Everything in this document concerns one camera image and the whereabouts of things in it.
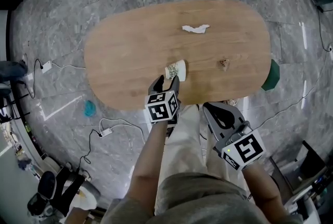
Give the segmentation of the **green waste bin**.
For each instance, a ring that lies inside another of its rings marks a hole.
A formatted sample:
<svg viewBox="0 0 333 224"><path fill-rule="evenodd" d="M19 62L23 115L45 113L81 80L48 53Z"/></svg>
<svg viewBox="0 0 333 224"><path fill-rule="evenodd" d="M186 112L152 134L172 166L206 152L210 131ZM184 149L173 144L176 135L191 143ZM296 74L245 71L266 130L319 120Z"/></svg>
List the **green waste bin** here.
<svg viewBox="0 0 333 224"><path fill-rule="evenodd" d="M272 90L275 88L275 86L277 85L277 83L280 80L280 69L279 69L279 65L276 63L275 60L271 60L271 67L270 67L270 71L268 73L268 76L264 82L264 84L261 86L261 88L264 91L268 91L268 90Z"/></svg>

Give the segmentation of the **oval wooden table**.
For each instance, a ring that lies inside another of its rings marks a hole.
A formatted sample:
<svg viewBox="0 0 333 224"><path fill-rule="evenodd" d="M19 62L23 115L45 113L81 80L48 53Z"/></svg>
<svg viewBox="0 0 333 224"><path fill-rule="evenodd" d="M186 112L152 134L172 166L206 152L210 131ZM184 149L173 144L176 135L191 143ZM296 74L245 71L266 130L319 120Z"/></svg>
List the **oval wooden table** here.
<svg viewBox="0 0 333 224"><path fill-rule="evenodd" d="M205 34L182 26L208 24ZM229 59L224 72L220 60ZM186 62L180 84L184 104L237 99L264 84L271 44L261 15L236 0L190 0L132 9L112 15L88 36L84 61L89 85L105 105L144 108L150 84L179 60Z"/></svg>

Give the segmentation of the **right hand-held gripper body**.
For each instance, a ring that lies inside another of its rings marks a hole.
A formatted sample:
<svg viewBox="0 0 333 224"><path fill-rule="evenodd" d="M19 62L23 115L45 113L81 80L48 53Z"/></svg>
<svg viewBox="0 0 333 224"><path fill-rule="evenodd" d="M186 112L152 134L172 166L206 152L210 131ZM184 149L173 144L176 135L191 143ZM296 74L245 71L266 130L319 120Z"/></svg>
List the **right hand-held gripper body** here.
<svg viewBox="0 0 333 224"><path fill-rule="evenodd" d="M240 171L257 161L265 153L265 146L258 131L254 130L227 146L218 141L213 150L234 170Z"/></svg>

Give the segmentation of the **grey oval backpack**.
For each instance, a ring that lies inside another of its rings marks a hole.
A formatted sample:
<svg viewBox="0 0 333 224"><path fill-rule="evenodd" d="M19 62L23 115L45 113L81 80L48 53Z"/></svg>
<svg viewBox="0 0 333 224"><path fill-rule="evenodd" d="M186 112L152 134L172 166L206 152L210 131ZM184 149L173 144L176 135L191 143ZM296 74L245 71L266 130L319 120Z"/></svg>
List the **grey oval backpack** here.
<svg viewBox="0 0 333 224"><path fill-rule="evenodd" d="M53 172L46 171L40 178L37 192L42 198L50 200L54 196L55 189L56 176Z"/></svg>

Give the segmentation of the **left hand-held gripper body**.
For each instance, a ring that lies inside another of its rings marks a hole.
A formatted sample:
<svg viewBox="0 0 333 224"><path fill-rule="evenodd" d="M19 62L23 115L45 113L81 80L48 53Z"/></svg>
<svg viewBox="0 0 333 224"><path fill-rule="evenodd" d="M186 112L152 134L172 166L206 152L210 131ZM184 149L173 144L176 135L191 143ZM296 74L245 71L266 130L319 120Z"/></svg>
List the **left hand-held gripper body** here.
<svg viewBox="0 0 333 224"><path fill-rule="evenodd" d="M171 120L178 111L175 91L165 91L146 96L145 109L152 123Z"/></svg>

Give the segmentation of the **white tissue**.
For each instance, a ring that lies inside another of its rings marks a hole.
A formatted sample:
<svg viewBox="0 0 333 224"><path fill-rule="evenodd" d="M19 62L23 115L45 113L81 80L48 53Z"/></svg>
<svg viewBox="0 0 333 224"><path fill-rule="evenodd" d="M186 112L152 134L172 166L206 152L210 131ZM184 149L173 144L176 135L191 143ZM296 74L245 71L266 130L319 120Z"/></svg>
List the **white tissue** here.
<svg viewBox="0 0 333 224"><path fill-rule="evenodd" d="M189 25L184 25L182 26L182 30L186 31L188 33L195 33L195 34L205 34L206 29L208 29L210 27L210 25L208 24L202 24L199 27L192 27Z"/></svg>

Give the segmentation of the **small teal cloth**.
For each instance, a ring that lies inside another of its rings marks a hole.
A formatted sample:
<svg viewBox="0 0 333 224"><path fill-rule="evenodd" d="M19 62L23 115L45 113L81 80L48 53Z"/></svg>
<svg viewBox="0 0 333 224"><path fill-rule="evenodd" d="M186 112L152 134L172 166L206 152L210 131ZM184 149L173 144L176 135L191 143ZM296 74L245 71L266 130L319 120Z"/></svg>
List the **small teal cloth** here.
<svg viewBox="0 0 333 224"><path fill-rule="evenodd" d="M85 104L84 104L84 115L86 117L92 117L96 114L96 106L95 104L90 101L90 100L86 100Z"/></svg>

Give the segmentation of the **person's right forearm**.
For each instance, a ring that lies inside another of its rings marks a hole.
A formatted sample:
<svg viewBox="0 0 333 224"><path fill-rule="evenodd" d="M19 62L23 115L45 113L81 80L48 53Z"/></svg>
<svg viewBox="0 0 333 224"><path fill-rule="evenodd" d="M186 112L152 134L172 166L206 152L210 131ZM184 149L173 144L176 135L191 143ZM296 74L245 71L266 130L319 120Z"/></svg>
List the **person's right forearm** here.
<svg viewBox="0 0 333 224"><path fill-rule="evenodd" d="M251 164L242 173L256 206L269 222L275 223L287 216L276 183L260 163Z"/></svg>

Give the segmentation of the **person's grey shirt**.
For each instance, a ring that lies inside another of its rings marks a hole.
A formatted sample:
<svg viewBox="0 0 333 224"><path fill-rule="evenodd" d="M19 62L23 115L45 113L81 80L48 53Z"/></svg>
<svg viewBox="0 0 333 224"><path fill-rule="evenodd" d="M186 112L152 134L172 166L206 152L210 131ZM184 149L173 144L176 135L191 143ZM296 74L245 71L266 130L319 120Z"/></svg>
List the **person's grey shirt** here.
<svg viewBox="0 0 333 224"><path fill-rule="evenodd" d="M270 224L240 187L201 173L180 173L159 187L154 216L124 197L101 224Z"/></svg>

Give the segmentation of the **person's beige trousers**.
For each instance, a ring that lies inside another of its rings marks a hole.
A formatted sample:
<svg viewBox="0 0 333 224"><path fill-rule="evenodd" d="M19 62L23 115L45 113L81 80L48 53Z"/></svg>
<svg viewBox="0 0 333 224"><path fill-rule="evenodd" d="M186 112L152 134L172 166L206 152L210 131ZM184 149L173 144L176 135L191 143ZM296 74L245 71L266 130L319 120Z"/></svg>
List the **person's beige trousers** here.
<svg viewBox="0 0 333 224"><path fill-rule="evenodd" d="M213 151L204 158L199 136L199 109L186 106L166 140L155 213L209 195L236 194L246 199L244 177L228 168L227 163Z"/></svg>

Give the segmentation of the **person's left forearm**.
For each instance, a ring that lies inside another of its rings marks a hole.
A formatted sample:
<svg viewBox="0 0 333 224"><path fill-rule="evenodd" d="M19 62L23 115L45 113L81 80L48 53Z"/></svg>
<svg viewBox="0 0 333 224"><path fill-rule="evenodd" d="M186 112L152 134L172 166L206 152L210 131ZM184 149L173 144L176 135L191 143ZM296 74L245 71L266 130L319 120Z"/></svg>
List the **person's left forearm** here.
<svg viewBox="0 0 333 224"><path fill-rule="evenodd" d="M151 216L155 211L167 127L166 121L157 122L152 126L135 164L130 187L126 194L127 197L139 202Z"/></svg>

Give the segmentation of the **white tape corner mark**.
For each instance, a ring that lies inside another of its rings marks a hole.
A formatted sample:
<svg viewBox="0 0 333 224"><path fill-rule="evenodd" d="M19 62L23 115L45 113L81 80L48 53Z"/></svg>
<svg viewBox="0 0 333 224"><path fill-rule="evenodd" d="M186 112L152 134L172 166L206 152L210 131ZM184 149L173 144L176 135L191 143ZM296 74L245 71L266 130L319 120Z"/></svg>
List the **white tape corner mark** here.
<svg viewBox="0 0 333 224"><path fill-rule="evenodd" d="M59 95L43 98L36 105L36 117L43 121L75 116L75 111L83 101L83 95Z"/></svg>

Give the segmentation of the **paper cup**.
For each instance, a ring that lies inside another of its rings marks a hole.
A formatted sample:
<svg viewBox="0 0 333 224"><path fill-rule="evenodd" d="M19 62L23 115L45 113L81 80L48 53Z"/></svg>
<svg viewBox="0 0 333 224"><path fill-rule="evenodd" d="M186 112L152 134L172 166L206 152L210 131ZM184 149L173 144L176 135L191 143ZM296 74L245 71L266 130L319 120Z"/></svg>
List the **paper cup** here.
<svg viewBox="0 0 333 224"><path fill-rule="evenodd" d="M184 60L169 64L164 69L166 79L172 80L175 76L178 76L180 82L186 81L186 63Z"/></svg>

